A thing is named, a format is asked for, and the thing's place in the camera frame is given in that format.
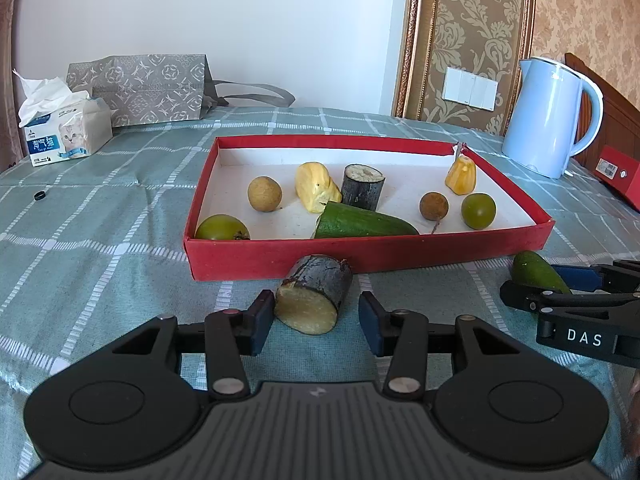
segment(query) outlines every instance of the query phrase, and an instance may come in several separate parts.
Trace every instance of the kettle spout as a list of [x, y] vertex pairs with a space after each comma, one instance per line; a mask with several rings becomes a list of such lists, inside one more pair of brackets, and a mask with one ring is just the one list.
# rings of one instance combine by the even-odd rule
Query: kettle spout
[[522, 70], [522, 78], [526, 78], [529, 67], [531, 66], [532, 59], [523, 59], [520, 61], [520, 70]]

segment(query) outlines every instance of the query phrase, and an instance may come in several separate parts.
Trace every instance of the wooden headboard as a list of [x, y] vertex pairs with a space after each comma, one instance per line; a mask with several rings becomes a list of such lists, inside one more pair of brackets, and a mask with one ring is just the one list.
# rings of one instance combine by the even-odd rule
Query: wooden headboard
[[[604, 98], [604, 116], [600, 131], [591, 146], [582, 153], [578, 153], [574, 157], [575, 160], [588, 170], [593, 171], [600, 159], [600, 151], [605, 144], [616, 148], [625, 155], [632, 156], [635, 160], [640, 160], [640, 111], [574, 54], [565, 54], [564, 62], [596, 83], [602, 90]], [[591, 102], [587, 94], [583, 93], [580, 117], [578, 118], [577, 139], [584, 136], [590, 121]]]

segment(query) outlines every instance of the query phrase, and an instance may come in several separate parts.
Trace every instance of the light switch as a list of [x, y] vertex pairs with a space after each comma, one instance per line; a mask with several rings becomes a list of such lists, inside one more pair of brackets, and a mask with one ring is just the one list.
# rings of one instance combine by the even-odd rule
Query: light switch
[[493, 111], [497, 90], [496, 81], [448, 66], [442, 98]]

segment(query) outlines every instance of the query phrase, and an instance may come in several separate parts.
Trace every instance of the white barcode label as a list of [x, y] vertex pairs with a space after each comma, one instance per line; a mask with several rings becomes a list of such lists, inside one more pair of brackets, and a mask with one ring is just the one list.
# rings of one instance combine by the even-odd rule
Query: white barcode label
[[613, 178], [618, 171], [618, 167], [601, 158], [596, 166], [596, 171], [602, 173], [607, 178]]

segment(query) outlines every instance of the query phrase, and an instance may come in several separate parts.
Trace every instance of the yellow pumpkin piece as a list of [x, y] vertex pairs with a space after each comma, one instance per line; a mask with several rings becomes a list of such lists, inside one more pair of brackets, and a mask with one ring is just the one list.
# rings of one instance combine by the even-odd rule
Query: yellow pumpkin piece
[[341, 202], [342, 195], [329, 175], [329, 171], [319, 162], [305, 162], [296, 170], [296, 195], [310, 213], [321, 213], [329, 200]]
[[476, 164], [466, 155], [459, 155], [444, 180], [456, 195], [466, 195], [476, 188]]

